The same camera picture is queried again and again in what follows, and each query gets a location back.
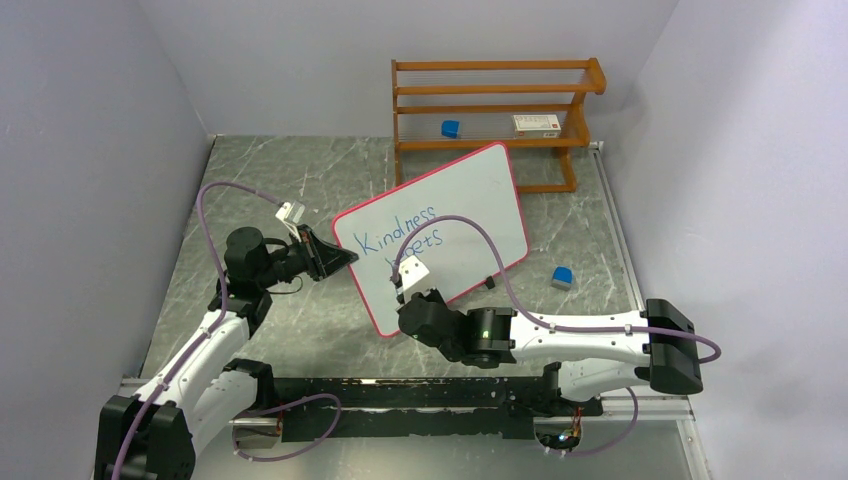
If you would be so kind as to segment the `pink framed whiteboard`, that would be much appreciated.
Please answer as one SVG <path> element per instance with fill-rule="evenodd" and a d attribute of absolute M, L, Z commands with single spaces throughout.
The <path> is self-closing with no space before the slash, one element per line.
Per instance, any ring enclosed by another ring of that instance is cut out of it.
<path fill-rule="evenodd" d="M 417 256 L 453 301 L 529 253 L 508 150 L 493 143 L 356 205 L 332 222 L 377 334 L 398 332 L 390 280 L 397 257 Z"/>

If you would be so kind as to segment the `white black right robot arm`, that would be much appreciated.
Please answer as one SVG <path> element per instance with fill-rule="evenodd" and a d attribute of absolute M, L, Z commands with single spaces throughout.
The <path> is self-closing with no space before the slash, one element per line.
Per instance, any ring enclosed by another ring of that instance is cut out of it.
<path fill-rule="evenodd" d="M 397 313 L 401 332 L 448 361 L 481 369 L 535 358 L 560 363 L 539 391 L 550 413 L 565 413 L 608 391 L 647 385 L 670 395 L 702 392 L 693 323 L 665 299 L 607 316 L 523 314 L 510 307 L 451 309 L 438 295 L 414 294 Z"/>

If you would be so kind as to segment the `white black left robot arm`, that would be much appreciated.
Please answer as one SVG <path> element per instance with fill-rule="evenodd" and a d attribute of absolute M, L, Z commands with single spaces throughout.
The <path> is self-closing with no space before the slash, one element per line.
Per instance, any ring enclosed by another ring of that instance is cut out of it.
<path fill-rule="evenodd" d="M 224 278 L 190 340 L 135 393 L 103 406 L 94 478 L 191 478 L 197 457 L 231 419 L 244 411 L 261 416 L 279 403 L 271 366 L 234 356 L 266 318 L 272 287 L 301 275 L 320 281 L 357 259 L 305 224 L 288 241 L 255 227 L 231 232 Z"/>

